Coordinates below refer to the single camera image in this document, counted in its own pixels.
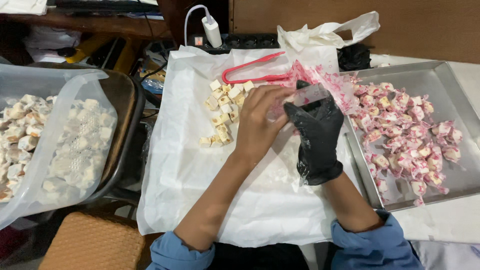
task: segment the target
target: black nitrile glove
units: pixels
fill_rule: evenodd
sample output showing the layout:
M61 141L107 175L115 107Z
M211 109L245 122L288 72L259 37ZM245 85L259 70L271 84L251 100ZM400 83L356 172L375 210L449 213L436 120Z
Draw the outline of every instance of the black nitrile glove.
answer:
M297 170L308 185L319 185L343 171L343 164L336 159L336 143L344 117L331 95L302 107L306 111L290 102L283 105L300 131Z

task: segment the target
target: red tongs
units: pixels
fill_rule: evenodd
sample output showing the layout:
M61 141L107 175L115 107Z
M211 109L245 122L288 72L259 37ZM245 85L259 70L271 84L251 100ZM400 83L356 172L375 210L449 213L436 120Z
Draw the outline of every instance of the red tongs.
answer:
M223 73L222 73L222 80L226 83L226 84L241 84L241 83L246 83L248 81L272 81L272 80L277 80L277 79L284 79L284 78L287 78L288 75L287 74L279 74L279 75L267 75L267 76L263 76L261 78L255 78L255 79L244 79L244 80L237 80L237 81L229 81L227 80L227 73L229 73L230 71L234 71L234 70L237 70L239 68L242 68L242 67L245 67L245 66L248 66L248 65L251 65L251 64L254 64L254 63L257 63L257 62L266 62L274 57L277 57L281 54L284 54L285 52L284 51L281 51L281 52L277 52L277 53L274 53L274 54L270 54L270 55L267 55L267 56L263 56L262 58L260 59L257 59L257 60L254 60L252 62L248 62L246 64L243 64L243 65L240 65L240 66L236 66L236 67L232 67L232 68L229 68L229 69L226 69Z

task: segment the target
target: wicker stool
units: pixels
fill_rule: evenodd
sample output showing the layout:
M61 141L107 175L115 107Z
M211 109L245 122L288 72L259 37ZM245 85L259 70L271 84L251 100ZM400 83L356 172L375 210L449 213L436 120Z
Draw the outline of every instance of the wicker stool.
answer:
M136 269L144 247L136 221L105 211L74 212L63 220L39 269Z

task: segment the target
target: white cable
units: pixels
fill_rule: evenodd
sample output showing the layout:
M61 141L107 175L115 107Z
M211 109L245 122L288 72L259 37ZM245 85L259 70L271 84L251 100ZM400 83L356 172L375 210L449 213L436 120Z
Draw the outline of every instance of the white cable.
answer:
M208 9L207 7L205 7L204 5L196 5L196 6L193 6L187 13L187 17L185 17L185 28L183 30L184 34L185 34L185 46L187 46L187 22L188 22L188 17L190 16L190 13L192 13L192 11L196 10L196 9L199 9L199 8L204 8L205 9L205 15L207 17L207 22L209 25L213 24L213 18L210 16L210 13L208 12Z

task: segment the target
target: silver baking tray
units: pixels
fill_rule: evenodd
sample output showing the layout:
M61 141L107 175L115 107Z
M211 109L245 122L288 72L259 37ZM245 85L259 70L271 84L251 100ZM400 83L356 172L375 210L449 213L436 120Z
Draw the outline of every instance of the silver baking tray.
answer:
M354 72L342 74L353 75ZM480 193L479 115L473 109L447 62L432 61L361 70L358 71L357 77L363 80L359 83L362 85L370 82L374 84L388 82L397 89L405 87L406 93L410 96L430 95L428 100L433 103L435 109L432 114L433 121L437 123L455 120L455 127L463 132L463 142L459 145L462 155L459 163L454 164L444 159L442 173L446 175L446 180L442 186L449 188L450 192L444 195L429 186L427 193L423 196L426 204ZM388 211L413 207L416 196L407 182L388 176L386 180L389 190L384 194L388 201L382 202L363 155L364 150L361 143L365 133L362 130L354 132L348 117L345 117L345 124L349 129L348 142L370 204L374 208L385 208ZM382 143L386 141L386 137L377 140L373 144L374 151L378 154L385 154Z

